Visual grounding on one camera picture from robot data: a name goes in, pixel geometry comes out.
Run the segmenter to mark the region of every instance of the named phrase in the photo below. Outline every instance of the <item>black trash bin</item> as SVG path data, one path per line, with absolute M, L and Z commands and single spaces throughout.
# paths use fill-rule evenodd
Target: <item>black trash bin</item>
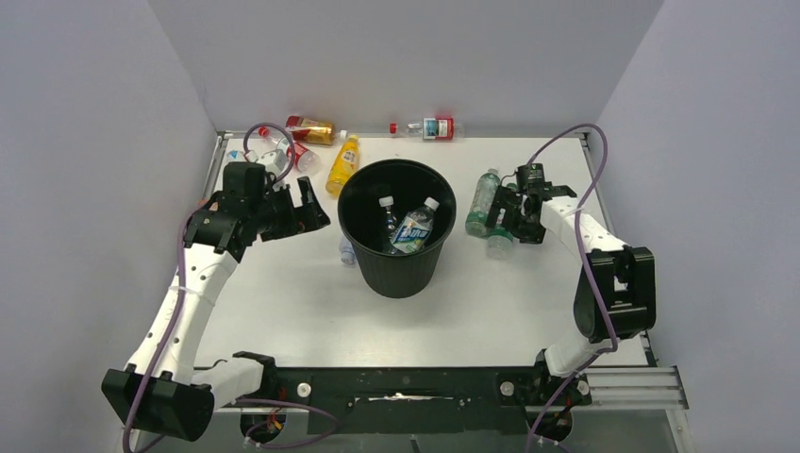
M 398 224 L 429 196 L 439 202 L 433 231 L 421 251 L 399 256 L 381 251 L 385 218 L 377 200 L 388 195 L 394 198 Z M 339 223 L 353 244 L 361 274 L 370 288 L 387 297 L 409 297 L 427 286 L 455 222 L 453 189 L 442 175 L 413 160 L 382 160 L 358 170 L 339 198 Z

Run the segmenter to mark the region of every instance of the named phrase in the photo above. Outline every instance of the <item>green bottle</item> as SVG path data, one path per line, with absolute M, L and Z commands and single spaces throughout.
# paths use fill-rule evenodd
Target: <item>green bottle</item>
M 475 187 L 475 197 L 473 204 L 470 206 L 470 211 L 467 214 L 467 234 L 483 238 L 490 228 L 486 228 L 486 217 L 489 215 L 489 209 L 492 207 L 494 201 L 494 193 L 500 187 L 500 176 L 497 175 L 496 168 L 490 168 L 480 179 L 477 181 Z
M 517 192 L 517 185 L 512 182 L 506 187 Z M 500 214 L 497 216 L 497 224 L 486 239 L 486 255 L 495 260 L 507 260 L 511 254 L 511 247 L 514 246 L 514 237 L 508 230 L 503 228 L 503 217 L 505 215 L 506 210 L 500 210 Z

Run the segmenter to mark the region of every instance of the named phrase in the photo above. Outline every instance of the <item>bottle on table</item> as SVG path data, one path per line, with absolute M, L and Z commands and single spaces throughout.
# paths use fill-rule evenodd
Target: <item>bottle on table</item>
M 311 120 L 302 116 L 290 116 L 286 120 L 286 130 L 292 133 L 295 140 L 330 146 L 337 137 L 347 137 L 346 130 L 337 132 L 333 123 Z
M 342 264 L 345 266 L 353 267 L 356 265 L 356 251 L 353 250 L 353 245 L 350 241 L 347 241 L 344 235 L 342 235 L 342 240 L 339 241 L 339 255 Z
M 389 132 L 393 137 L 422 137 L 425 141 L 447 142 L 464 136 L 463 126 L 456 124 L 453 118 L 423 118 L 420 123 L 406 125 L 391 123 Z
M 286 157 L 289 157 L 289 141 L 286 137 L 281 137 L 278 140 L 274 135 L 270 134 L 269 127 L 262 127 L 258 130 L 259 136 L 262 139 L 267 141 L 268 143 L 275 143 L 275 149 L 283 152 L 286 154 Z M 317 153 L 311 151 L 310 149 L 306 148 L 302 143 L 295 141 L 294 142 L 294 168 L 297 169 L 300 173 L 306 175 L 314 175 L 320 170 L 322 170 L 323 164 L 320 161 L 320 157 Z
M 506 187 L 517 191 L 517 185 L 510 182 Z M 507 260 L 511 254 L 511 248 L 514 246 L 514 236 L 503 228 L 503 218 L 506 216 L 506 210 L 500 209 L 500 214 L 497 216 L 497 224 L 489 236 L 486 238 L 486 255 L 495 260 Z
M 358 169 L 358 135 L 347 137 L 327 177 L 325 190 L 335 197 L 342 193 L 344 183 Z
M 490 168 L 477 181 L 473 204 L 470 206 L 467 221 L 464 224 L 467 234 L 482 238 L 489 232 L 489 228 L 486 228 L 486 217 L 489 215 L 489 209 L 492 207 L 494 194 L 498 187 L 500 187 L 500 176 L 498 176 L 496 168 Z

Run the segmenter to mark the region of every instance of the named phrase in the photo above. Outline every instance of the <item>screw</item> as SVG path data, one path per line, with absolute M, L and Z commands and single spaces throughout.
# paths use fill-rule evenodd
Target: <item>screw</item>
M 502 396 L 514 396 L 514 384 L 508 381 L 500 384 L 500 394 Z
M 300 382 L 297 384 L 297 396 L 301 398 L 308 398 L 311 394 L 311 386 L 308 385 L 306 382 Z
M 586 396 L 589 394 L 589 383 L 587 383 L 585 380 L 579 380 L 577 382 L 577 390 L 580 392 L 580 394 Z

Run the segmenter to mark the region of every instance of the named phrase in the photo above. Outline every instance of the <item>plastic bottle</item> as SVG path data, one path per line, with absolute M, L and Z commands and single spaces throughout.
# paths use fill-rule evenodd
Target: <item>plastic bottle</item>
M 356 265 L 356 251 L 353 250 L 353 245 L 350 241 L 347 241 L 344 235 L 342 235 L 342 240 L 339 241 L 339 254 L 345 266 L 352 267 Z
M 394 236 L 394 231 L 397 230 L 397 216 L 394 215 L 394 210 L 392 209 L 392 205 L 394 204 L 394 197 L 392 196 L 384 196 L 377 200 L 378 204 L 381 208 L 384 209 L 384 224 L 383 229 L 386 233 L 385 241 L 382 245 L 383 251 L 386 253 L 396 254 L 400 253 L 400 250 L 397 250 L 392 246 L 392 237 Z
M 275 148 L 280 150 L 283 153 L 286 153 L 286 157 L 289 156 L 289 141 L 286 140 L 285 137 L 281 138 L 277 141 L 274 136 L 270 135 L 270 128 L 269 127 L 262 127 L 258 130 L 258 134 L 267 142 L 275 143 Z M 314 175 L 323 168 L 323 164 L 320 161 L 320 157 L 317 153 L 311 151 L 310 149 L 306 148 L 300 142 L 294 142 L 294 168 L 297 169 L 300 173 L 306 175 Z
M 490 168 L 477 181 L 475 197 L 473 197 L 473 204 L 467 213 L 467 222 L 465 224 L 467 233 L 472 236 L 482 238 L 489 232 L 489 229 L 486 228 L 486 217 L 492 207 L 494 194 L 500 186 L 500 176 L 497 174 L 496 168 Z
M 439 202 L 428 197 L 421 208 L 409 212 L 394 231 L 392 246 L 403 253 L 420 251 L 433 230 L 433 217 L 438 207 Z
M 333 123 L 311 120 L 302 116 L 287 118 L 286 130 L 292 133 L 295 140 L 314 144 L 331 145 L 337 137 L 342 139 L 347 137 L 347 131 L 341 130 L 337 133 Z
M 517 185 L 509 183 L 509 189 L 516 192 Z M 514 246 L 514 236 L 503 228 L 503 217 L 506 216 L 506 210 L 500 210 L 500 215 L 497 216 L 497 224 L 494 229 L 490 231 L 489 237 L 486 238 L 486 255 L 495 260 L 507 260 L 511 254 L 511 247 Z
M 358 169 L 358 135 L 351 135 L 347 137 L 347 142 L 342 145 L 342 150 L 336 160 L 333 161 L 333 167 L 330 169 L 330 175 L 327 177 L 325 190 L 335 197 L 339 197 L 342 192 L 344 183 L 350 179 Z
M 464 127 L 457 125 L 453 118 L 423 118 L 420 123 L 398 126 L 389 124 L 393 137 L 422 137 L 423 140 L 451 141 L 464 136 Z

